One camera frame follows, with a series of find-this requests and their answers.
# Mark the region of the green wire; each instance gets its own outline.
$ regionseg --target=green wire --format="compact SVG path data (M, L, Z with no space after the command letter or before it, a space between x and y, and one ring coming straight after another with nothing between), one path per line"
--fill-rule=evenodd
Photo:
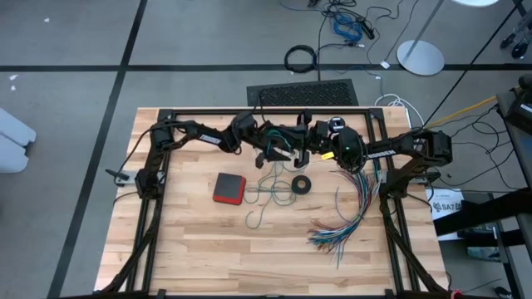
M259 221L257 225L254 225L254 226L249 225L249 216L252 213L254 213L254 211L250 211L246 215L245 224L248 228L251 228L251 229L259 228L260 224L263 221L264 210L266 209L266 206L272 199L275 202L275 204L277 204L278 206L289 206L296 201L297 195L292 191L292 185L286 181L278 180L278 177L283 173L283 170L287 170L290 173L299 173L299 172L303 172L305 168L306 166L301 169L291 170L291 169L287 169L286 166L284 166L284 162L282 161L273 162L273 165L270 171L265 176L263 176L261 179L259 179L259 181L257 182L257 187L250 187L250 188L245 189L245 191L247 192L257 193L257 198L255 200L249 201L248 198L246 197L246 192L244 192L244 201L249 204L257 203L259 201L261 192L270 193L268 197L268 201L264 204L264 206L260 210ZM273 179L272 185L270 187L264 187L263 186L264 182L270 179ZM278 193L288 193L288 197L286 199L281 199L278 196Z

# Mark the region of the roll of black tape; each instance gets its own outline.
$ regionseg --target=roll of black tape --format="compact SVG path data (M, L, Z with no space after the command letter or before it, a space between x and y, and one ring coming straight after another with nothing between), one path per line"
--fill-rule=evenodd
M304 175L298 175L292 180L292 191L298 195L305 195L310 191L310 179Z

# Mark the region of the label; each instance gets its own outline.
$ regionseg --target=label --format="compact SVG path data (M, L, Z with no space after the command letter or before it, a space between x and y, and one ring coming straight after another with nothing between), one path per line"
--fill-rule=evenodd
M203 140L205 142L209 142L213 145L218 145L222 140L219 140L218 138L215 138L215 137L212 137L212 136L207 136L207 135L201 135L199 137L200 140Z
M390 64L386 61L381 61L381 66L387 69L388 67L390 67Z
M333 152L328 152L326 154L322 154L322 159L331 159L331 158L334 158L334 153Z
M367 157L369 159L375 159L375 158L386 157L388 155L393 155L393 154L396 154L396 151L390 149L390 150L385 150L385 151L380 152L380 153L369 154Z
M464 197L459 189L453 190L434 188L434 195L432 196L432 190L430 188L426 189L426 197L430 198L430 196L432 196L431 206L433 220L461 210L462 200L464 200ZM438 237L439 241L456 239L459 239L457 233L449 233L447 235Z

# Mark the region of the white cable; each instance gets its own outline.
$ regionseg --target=white cable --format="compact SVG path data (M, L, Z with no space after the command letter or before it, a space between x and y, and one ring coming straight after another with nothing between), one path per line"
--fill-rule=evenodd
M379 101L384 99L385 97L388 97L388 96L395 96L395 100L391 101L388 103L389 106L401 106L401 107L404 107L405 104L409 105L413 110L414 112L416 112L417 114L417 117L419 117L419 120L421 120L421 125L424 125L425 124L425 121L423 120L423 118L421 117L421 114L419 113L419 111L417 111L416 107L414 107L412 104L410 104L407 100L405 99L402 99L400 96L396 95L396 94L385 94L384 96L379 96L376 100L375 100L375 105L378 105Z

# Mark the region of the colorful wire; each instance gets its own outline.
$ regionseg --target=colorful wire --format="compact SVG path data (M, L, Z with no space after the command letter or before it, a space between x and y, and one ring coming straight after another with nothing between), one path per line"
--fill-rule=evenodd
M347 181L355 185L358 192L358 214L354 216L352 220L347 220L345 224L339 227L328 226L321 223L319 220L314 219L312 221L314 228L309 230L312 236L308 238L308 241L313 243L318 250L323 250L327 253L334 251L335 253L332 260L336 258L337 267L339 267L347 240L358 228L358 225L360 225L361 221L364 219L367 210L372 205L373 199L378 195L383 174L366 174L365 171L350 174L343 169L334 171L334 173L340 174ZM335 197L335 205L339 212L337 196ZM340 213L338 214L340 215L340 218L346 220Z

